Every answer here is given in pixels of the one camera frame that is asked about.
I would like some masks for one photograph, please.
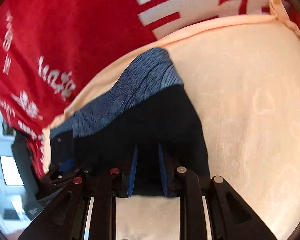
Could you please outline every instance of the bright window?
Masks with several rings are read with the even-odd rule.
[[[23,185],[16,161],[10,156],[0,156],[4,181],[9,186]]]

